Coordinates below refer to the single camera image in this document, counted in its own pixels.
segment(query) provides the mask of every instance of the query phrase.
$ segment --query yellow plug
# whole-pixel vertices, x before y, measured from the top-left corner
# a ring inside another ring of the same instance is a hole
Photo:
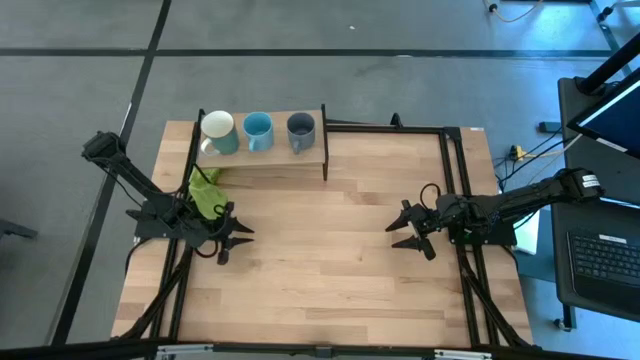
[[[520,145],[516,145],[516,159],[518,159],[518,161],[524,161],[524,156],[527,153],[522,150],[522,146]]]

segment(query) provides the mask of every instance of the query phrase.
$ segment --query green cloth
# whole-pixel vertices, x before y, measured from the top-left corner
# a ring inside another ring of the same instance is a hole
[[[227,194],[215,186],[220,176],[220,169],[203,169],[202,172],[209,181],[202,176],[200,171],[194,169],[189,178],[189,194],[196,202],[202,216],[209,220],[215,220],[220,215],[214,211],[214,208],[216,205],[224,207],[227,204]]]

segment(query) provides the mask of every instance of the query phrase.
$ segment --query gray carpet floor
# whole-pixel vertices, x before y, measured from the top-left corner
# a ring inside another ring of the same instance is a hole
[[[142,56],[8,56],[2,49],[146,48],[161,3],[0,0],[0,217],[40,232],[36,240],[0,241],[0,348],[48,341],[104,178],[80,157],[82,144],[97,130],[119,131],[143,63]],[[503,2],[500,10],[515,17],[530,6]],[[640,30],[640,9],[616,10],[606,24],[623,44]],[[173,1],[159,48],[610,49],[588,5],[545,3],[505,24],[481,0]],[[387,123],[398,112],[405,124],[484,127],[497,158],[513,144],[530,149],[546,139],[536,125],[559,120],[557,80],[587,75],[603,60],[156,57],[127,152],[150,174],[167,120],[193,120],[198,108],[272,111],[325,103],[330,117],[343,120]],[[525,185],[544,165],[533,163],[509,187]],[[562,166],[557,161],[543,176]],[[116,188],[71,342],[109,337],[135,225],[124,215],[130,207]],[[550,325],[561,314],[555,285],[522,284],[538,345],[640,354],[631,337],[640,333],[638,324],[579,310],[578,329],[566,334]],[[602,333],[610,340],[602,341]]]

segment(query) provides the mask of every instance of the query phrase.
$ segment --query gray mug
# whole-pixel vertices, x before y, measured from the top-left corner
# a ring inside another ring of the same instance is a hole
[[[287,120],[287,133],[293,153],[298,155],[316,141],[316,122],[307,113],[295,113]]]

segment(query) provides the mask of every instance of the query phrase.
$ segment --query laptop keyboard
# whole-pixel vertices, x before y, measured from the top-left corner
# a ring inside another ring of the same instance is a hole
[[[602,240],[597,235],[568,233],[573,273],[640,286],[640,248]]]

